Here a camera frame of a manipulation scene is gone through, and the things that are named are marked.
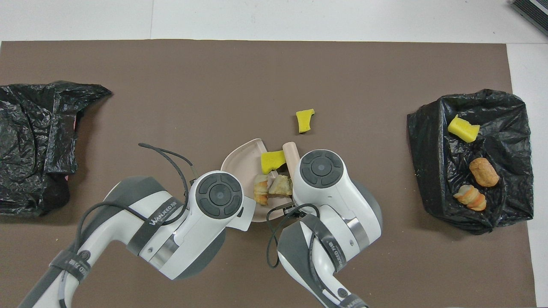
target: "brown mat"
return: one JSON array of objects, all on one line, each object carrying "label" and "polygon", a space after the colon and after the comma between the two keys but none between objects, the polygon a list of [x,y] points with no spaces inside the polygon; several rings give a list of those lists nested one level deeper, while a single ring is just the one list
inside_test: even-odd
[{"label": "brown mat", "polygon": [[[407,143],[406,114],[441,95],[511,92],[504,45],[2,43],[0,84],[59,79],[99,83],[114,96],[83,118],[71,202],[36,221],[2,219],[0,307],[21,301],[71,242],[81,214],[121,179],[152,175],[182,197],[175,170],[138,142],[179,152],[203,173],[253,138],[270,151],[287,141],[301,154],[334,150],[377,198],[383,235],[337,274],[371,307],[535,305],[526,224],[472,236],[426,214]],[[309,108],[312,130],[299,135],[295,111]],[[268,235],[264,223],[228,230],[212,263],[183,281],[113,243],[74,307],[319,307],[281,267],[268,268]]]}]

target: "yellow sponge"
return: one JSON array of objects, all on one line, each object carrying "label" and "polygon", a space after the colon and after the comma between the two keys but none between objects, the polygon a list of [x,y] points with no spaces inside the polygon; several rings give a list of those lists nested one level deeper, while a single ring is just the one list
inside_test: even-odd
[{"label": "yellow sponge", "polygon": [[286,156],[283,151],[266,152],[261,154],[261,169],[263,174],[278,169],[286,163]]},{"label": "yellow sponge", "polygon": [[449,123],[447,130],[450,133],[459,136],[465,142],[474,142],[480,132],[480,126],[471,125],[470,122],[461,119],[459,118],[459,115],[456,115],[455,118],[451,120],[451,123]]},{"label": "yellow sponge", "polygon": [[299,122],[299,133],[308,132],[310,130],[310,118],[314,114],[314,109],[297,111],[297,122]]}]

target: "croissant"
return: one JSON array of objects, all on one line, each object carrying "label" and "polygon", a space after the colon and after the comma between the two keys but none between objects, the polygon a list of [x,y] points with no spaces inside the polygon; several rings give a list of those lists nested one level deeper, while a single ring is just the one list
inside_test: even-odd
[{"label": "croissant", "polygon": [[467,208],[475,211],[485,210],[487,201],[485,195],[472,185],[463,185],[459,192],[453,195],[460,203],[465,204]]},{"label": "croissant", "polygon": [[267,206],[269,200],[267,198],[268,190],[268,175],[258,174],[253,181],[253,199],[262,206]]}]

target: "white surface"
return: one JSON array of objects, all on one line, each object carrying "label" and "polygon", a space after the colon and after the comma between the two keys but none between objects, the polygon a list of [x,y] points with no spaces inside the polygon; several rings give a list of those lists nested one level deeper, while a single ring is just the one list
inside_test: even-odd
[{"label": "white surface", "polygon": [[1,0],[0,41],[150,38],[152,0]]},{"label": "white surface", "polygon": [[529,239],[537,305],[548,306],[548,209],[541,202],[548,194],[548,37],[507,0],[0,1],[0,41],[147,38],[523,43],[510,44],[508,54],[532,130]]},{"label": "white surface", "polygon": [[151,38],[547,43],[506,0],[155,0]]},{"label": "white surface", "polygon": [[527,104],[531,128],[534,179],[534,219],[527,222],[537,306],[548,306],[548,44],[507,46],[512,89]]}]

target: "black garbage bag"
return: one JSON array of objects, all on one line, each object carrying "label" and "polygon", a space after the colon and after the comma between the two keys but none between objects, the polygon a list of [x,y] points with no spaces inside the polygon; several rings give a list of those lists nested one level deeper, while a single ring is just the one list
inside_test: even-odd
[{"label": "black garbage bag", "polygon": [[[447,131],[458,115],[479,124],[476,141],[466,143]],[[446,95],[407,116],[413,166],[425,210],[474,235],[533,218],[533,170],[525,103],[515,95],[482,90]],[[469,164],[486,158],[500,176],[491,188],[475,182]],[[481,212],[453,197],[462,185],[486,196]]]},{"label": "black garbage bag", "polygon": [[69,201],[76,123],[111,94],[97,84],[57,81],[0,87],[0,214],[38,216]]}]

